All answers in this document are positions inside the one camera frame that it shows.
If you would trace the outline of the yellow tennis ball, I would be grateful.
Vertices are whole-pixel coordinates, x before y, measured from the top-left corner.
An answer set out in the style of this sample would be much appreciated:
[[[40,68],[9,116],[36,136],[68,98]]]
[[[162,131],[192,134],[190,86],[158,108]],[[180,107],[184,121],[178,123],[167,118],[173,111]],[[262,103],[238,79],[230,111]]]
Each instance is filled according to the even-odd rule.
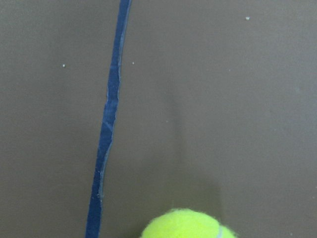
[[[142,238],[236,238],[217,219],[190,209],[173,209],[150,221]]]

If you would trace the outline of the blue tape strip lengthwise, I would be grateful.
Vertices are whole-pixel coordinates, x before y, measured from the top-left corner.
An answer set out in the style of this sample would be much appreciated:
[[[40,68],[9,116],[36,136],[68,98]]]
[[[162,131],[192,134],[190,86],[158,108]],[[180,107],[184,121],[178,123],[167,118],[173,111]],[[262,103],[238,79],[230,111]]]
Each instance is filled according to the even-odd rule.
[[[116,112],[119,102],[122,53],[131,3],[132,1],[130,0],[121,0],[119,4],[111,64],[109,67],[107,81],[106,103],[104,106],[95,171],[86,220],[86,238],[98,238],[100,236],[103,216],[104,177],[108,155],[113,141]]]

